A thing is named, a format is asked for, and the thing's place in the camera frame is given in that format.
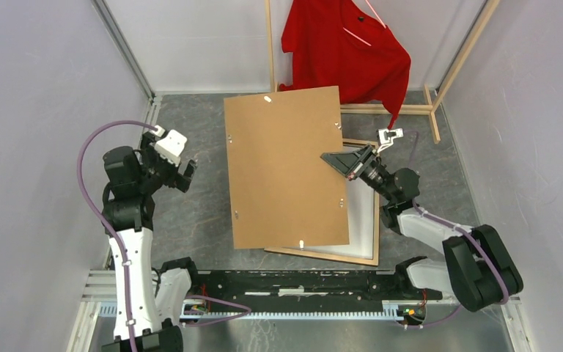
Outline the brown backing board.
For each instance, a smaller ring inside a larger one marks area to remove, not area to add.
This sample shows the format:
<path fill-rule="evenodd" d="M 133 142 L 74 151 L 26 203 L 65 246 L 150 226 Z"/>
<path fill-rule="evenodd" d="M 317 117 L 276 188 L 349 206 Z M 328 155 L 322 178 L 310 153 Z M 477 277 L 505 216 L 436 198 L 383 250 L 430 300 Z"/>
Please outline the brown backing board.
<path fill-rule="evenodd" d="M 235 248 L 348 243 L 346 181 L 320 158 L 343 148 L 337 87 L 227 98 L 224 123 Z"/>

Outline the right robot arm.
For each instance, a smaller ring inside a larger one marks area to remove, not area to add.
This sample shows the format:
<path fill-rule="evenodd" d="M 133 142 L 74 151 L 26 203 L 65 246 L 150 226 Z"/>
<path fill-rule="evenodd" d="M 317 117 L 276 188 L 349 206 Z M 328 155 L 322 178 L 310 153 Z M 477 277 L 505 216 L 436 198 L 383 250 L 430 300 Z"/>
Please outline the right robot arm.
<path fill-rule="evenodd" d="M 370 144 L 351 152 L 323 153 L 321 158 L 347 180 L 361 180 L 386 204 L 380 208 L 383 225 L 439 252 L 440 261 L 415 257 L 396 267 L 394 290 L 403 299 L 423 289 L 453 295 L 468 311 L 505 304 L 524 288 L 514 260 L 497 229 L 456 224 L 421 207 L 419 174 L 410 168 L 389 172 Z"/>

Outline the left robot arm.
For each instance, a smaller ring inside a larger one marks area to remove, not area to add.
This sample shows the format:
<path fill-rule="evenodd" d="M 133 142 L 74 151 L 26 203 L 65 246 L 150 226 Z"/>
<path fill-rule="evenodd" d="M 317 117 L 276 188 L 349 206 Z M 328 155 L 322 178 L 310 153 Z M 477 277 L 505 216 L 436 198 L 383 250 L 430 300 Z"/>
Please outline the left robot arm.
<path fill-rule="evenodd" d="M 108 183 L 102 214 L 115 231 L 109 238 L 117 290 L 113 342 L 102 351 L 182 351 L 180 305 L 195 297 L 201 279 L 191 258 L 165 262 L 157 279 L 151 264 L 153 194 L 166 186 L 186 192 L 196 162 L 185 170 L 187 138 L 170 130 L 146 132 L 138 150 L 117 147 L 103 156 Z"/>

